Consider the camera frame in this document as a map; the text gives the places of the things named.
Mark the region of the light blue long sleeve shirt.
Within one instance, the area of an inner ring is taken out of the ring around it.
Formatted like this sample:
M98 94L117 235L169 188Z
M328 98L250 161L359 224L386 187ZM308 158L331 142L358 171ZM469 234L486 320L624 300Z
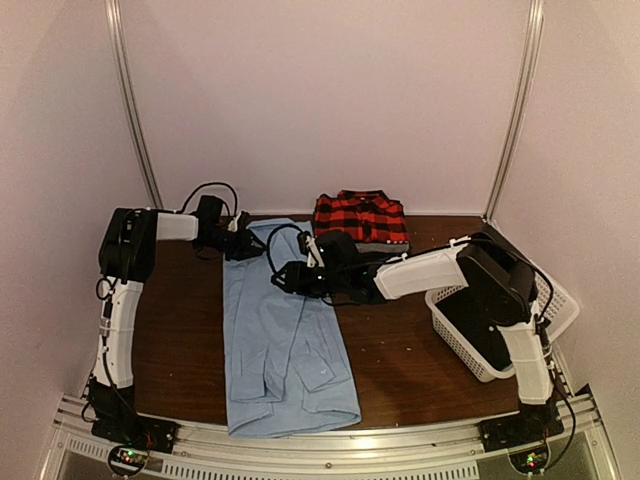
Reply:
M309 227L289 218L254 221L250 230L270 251L223 264L226 417L234 437L317 433L362 419L334 308L270 281L272 267L301 259L296 236Z

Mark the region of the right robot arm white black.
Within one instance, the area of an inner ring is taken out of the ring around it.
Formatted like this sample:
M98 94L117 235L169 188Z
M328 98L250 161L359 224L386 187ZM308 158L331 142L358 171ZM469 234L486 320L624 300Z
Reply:
M480 313L500 332L518 385L512 430L530 442L557 417L553 400L547 304L538 301L541 271L489 226L448 244L385 260L360 253L340 231L314 237L300 231L302 259L272 267L271 282L285 293L314 299L342 295L357 305L382 304L445 287L470 292Z

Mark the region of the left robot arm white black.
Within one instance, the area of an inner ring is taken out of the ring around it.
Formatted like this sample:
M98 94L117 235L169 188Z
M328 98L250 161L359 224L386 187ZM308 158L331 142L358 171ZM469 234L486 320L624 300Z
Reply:
M184 241L194 249L214 249L227 260L259 257L265 250L248 228L249 214L222 222L222 206L220 198L205 195L191 213L118 208L106 229L98 255L96 296L102 308L89 398L97 421L123 444L137 442L144 433L134 407L132 348L138 304L155 269L157 244Z

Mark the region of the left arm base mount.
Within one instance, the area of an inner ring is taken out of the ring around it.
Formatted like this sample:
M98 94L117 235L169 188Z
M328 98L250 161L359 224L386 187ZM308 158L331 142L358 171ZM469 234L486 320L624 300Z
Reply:
M153 417L125 419L98 418L91 427L93 436L138 450L170 454L173 452L178 424Z

